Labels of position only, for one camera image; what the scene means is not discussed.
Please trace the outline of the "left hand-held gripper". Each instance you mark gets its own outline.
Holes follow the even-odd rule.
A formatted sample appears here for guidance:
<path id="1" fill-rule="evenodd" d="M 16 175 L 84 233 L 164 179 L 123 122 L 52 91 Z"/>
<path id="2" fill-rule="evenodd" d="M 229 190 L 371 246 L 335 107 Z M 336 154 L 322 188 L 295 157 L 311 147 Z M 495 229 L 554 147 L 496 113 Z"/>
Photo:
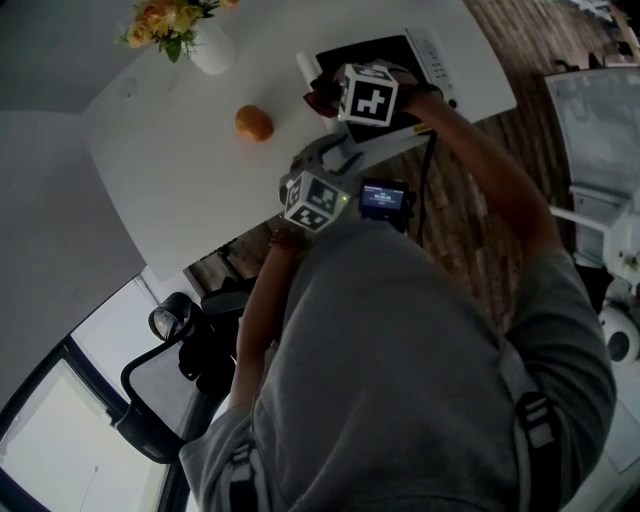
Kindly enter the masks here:
<path id="1" fill-rule="evenodd" d="M 346 134 L 324 135 L 293 158 L 290 172 L 279 183 L 279 199 L 286 221 L 318 233 L 338 219 L 350 200 L 345 179 L 339 175 L 357 173 L 364 153 L 353 154 L 339 168 L 330 170 L 324 168 L 324 155 L 346 139 Z"/>

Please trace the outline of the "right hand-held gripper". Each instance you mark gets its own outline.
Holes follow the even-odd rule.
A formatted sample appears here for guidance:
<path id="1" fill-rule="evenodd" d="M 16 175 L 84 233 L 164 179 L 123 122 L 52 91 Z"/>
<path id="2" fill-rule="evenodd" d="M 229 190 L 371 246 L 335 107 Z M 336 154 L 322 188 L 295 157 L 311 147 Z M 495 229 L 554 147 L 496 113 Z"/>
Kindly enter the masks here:
<path id="1" fill-rule="evenodd" d="M 383 59 L 343 64 L 338 120 L 371 128 L 408 128 L 417 123 L 403 112 L 418 79 L 406 68 Z"/>

